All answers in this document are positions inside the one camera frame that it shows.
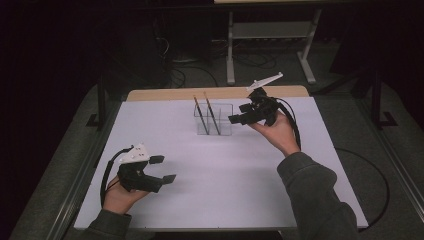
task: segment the pencil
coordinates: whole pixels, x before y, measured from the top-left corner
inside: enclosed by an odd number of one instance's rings
[[[215,116],[212,111],[212,106],[209,102],[208,97],[206,96],[206,92],[203,92],[203,94],[205,95],[206,102],[208,103],[208,108],[209,108],[209,111],[211,112],[212,120],[213,120],[213,123],[215,124],[216,131],[218,132],[218,135],[221,135],[221,132],[219,131],[219,128],[218,128],[218,124],[216,124]]]
[[[202,114],[202,111],[200,110],[200,106],[199,106],[199,103],[197,102],[197,98],[194,95],[193,97],[194,97],[194,101],[196,102],[196,108],[197,108],[197,111],[199,112],[200,119],[202,120],[203,127],[205,128],[206,134],[209,135],[209,131],[208,131],[208,128],[206,127],[205,120],[203,120],[203,114]]]

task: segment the person's left hand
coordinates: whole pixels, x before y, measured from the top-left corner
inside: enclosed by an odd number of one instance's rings
[[[149,192],[131,190],[128,192],[116,176],[108,184],[103,209],[118,214],[126,214],[135,202],[145,197]]]

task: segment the pen holder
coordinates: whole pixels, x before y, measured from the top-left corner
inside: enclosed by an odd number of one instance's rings
[[[197,135],[231,135],[231,122],[228,116],[233,115],[232,104],[208,104],[199,103],[200,112],[194,106],[194,118],[196,120]]]

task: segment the person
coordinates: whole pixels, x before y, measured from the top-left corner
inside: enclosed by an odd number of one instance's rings
[[[249,126],[262,134],[282,152],[278,165],[301,239],[358,239],[356,216],[350,206],[341,202],[334,192],[336,174],[301,152],[288,118],[277,111],[272,126],[260,123]],[[148,192],[127,192],[115,177],[106,193],[103,209],[79,239],[125,239],[131,221],[127,211]]]

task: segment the gray sleeve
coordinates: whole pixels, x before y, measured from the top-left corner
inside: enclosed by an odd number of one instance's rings
[[[298,152],[282,161],[277,171],[302,239],[358,239],[356,216],[334,192],[337,175],[332,170]]]
[[[82,232],[78,239],[83,240],[121,240],[125,239],[130,215],[120,215],[101,210],[97,218]]]

